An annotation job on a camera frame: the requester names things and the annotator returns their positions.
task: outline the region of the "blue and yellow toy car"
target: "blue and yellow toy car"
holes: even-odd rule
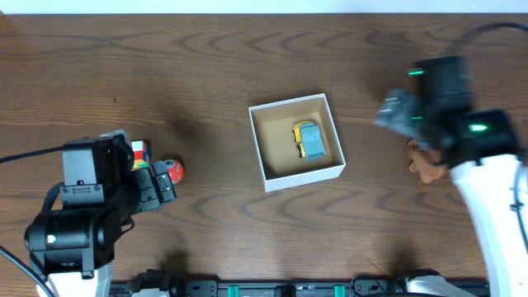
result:
[[[312,121],[304,120],[295,124],[292,134],[297,143],[297,154],[300,158],[313,160],[324,155],[321,131]]]

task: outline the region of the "wood grain surface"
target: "wood grain surface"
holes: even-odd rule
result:
[[[0,23],[0,155],[119,128],[180,155],[178,200],[134,217],[115,278],[147,268],[226,280],[346,279],[433,268],[485,277],[449,177],[422,184],[407,139],[373,125],[410,63],[508,15],[5,16]],[[479,107],[500,106],[525,143],[528,43],[488,33],[464,48]],[[265,193],[248,107],[325,92],[346,158],[335,180]],[[60,153],[2,164],[0,243],[26,263],[23,235]],[[0,259],[0,295],[35,284]]]

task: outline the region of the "toy car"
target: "toy car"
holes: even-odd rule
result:
[[[324,155],[321,131],[312,121],[304,120],[295,124],[292,134],[294,141],[297,143],[297,154],[300,158],[313,160]]]

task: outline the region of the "open box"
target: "open box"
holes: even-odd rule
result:
[[[324,94],[249,107],[249,118],[266,192],[339,177],[346,165]],[[297,155],[292,129],[303,120],[320,129],[321,158]]]

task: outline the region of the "rubik's cube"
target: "rubik's cube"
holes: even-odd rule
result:
[[[150,166],[150,148],[144,141],[133,141],[134,167],[132,169]]]

